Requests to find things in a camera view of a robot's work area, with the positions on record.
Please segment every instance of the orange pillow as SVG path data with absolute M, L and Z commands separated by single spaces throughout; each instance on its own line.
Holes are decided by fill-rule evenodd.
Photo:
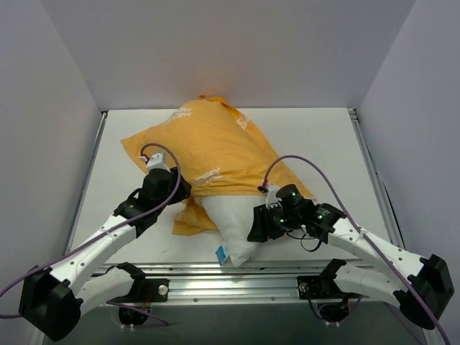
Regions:
M 278 158 L 257 126 L 222 97 L 201 96 L 181 106 L 164 123 L 123 139 L 124 149 L 145 173 L 139 152 L 150 142 L 165 145 L 177 156 L 183 177 L 192 185 L 192 196 L 260 196 L 257 187 Z M 145 153 L 150 156 L 157 151 L 149 147 Z M 174 166 L 168 154 L 167 165 Z M 294 183 L 306 198 L 313 197 L 283 162 L 273 168 L 270 182 L 280 186 Z M 185 203 L 174 234 L 216 229 L 193 198 Z

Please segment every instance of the blue tag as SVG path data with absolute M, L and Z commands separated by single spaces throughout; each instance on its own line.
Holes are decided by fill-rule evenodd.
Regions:
M 218 263 L 221 266 L 229 258 L 229 253 L 227 252 L 227 248 L 225 247 L 224 244 L 219 246 L 219 248 L 216 250 L 216 256 L 217 256 Z

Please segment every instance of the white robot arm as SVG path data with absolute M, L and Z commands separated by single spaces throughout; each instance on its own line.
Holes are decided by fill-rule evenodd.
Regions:
M 113 254 L 156 223 L 165 199 L 169 205 L 190 197 L 191 186 L 169 170 L 162 153 L 151 156 L 142 187 L 135 190 L 107 222 L 72 254 L 24 280 L 19 314 L 53 341 L 66 336 L 80 317 L 113 298 L 145 293 L 143 271 L 128 262 L 105 275 L 89 278 Z
M 399 308 L 416 325 L 434 328 L 433 321 L 403 280 L 407 280 L 439 319 L 454 294 L 444 260 L 436 255 L 426 259 L 396 247 L 353 224 L 354 221 L 332 205 L 316 205 L 302 197 L 295 185 L 280 188 L 268 183 L 259 189 L 266 195 L 266 204 L 254 210 L 249 241 L 264 242 L 302 229 L 306 236 L 346 250 L 377 270 L 333 259 L 320 274 L 323 289 L 329 295 L 356 293 L 381 300 Z

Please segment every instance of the white platform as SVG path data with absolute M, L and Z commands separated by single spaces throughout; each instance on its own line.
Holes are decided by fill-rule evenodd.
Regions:
M 97 230 L 119 203 L 142 184 L 144 175 L 129 159 L 120 140 L 163 122 L 172 112 L 109 112 L 72 248 Z M 314 161 L 329 176 L 356 221 L 376 235 L 389 238 L 346 109 L 243 109 L 243 112 L 265 133 L 279 155 L 302 155 Z M 337 206 L 328 186 L 313 168 L 295 160 L 286 163 L 320 202 Z M 171 234 L 173 216 L 181 209 L 181 205 L 166 208 L 151 229 L 121 249 L 108 263 L 217 263 L 214 253 L 222 243 L 218 232 L 205 231 L 195 236 Z M 304 241 L 304 244 L 314 247 L 316 243 Z M 250 265 L 333 258 L 353 259 L 350 254 L 326 245 L 315 253 L 308 253 L 302 250 L 299 241 L 284 236 L 262 244 Z

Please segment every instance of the gray wall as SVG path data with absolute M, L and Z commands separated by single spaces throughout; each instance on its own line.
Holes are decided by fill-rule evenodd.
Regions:
M 62 253 L 100 112 L 39 1 L 0 1 L 0 287 Z M 0 300 L 17 313 L 19 288 Z M 32 328 L 0 320 L 0 344 Z
M 414 0 L 42 0 L 101 109 L 358 106 Z
M 418 0 L 363 104 L 364 136 L 414 251 L 450 264 L 441 319 L 460 343 L 460 2 Z

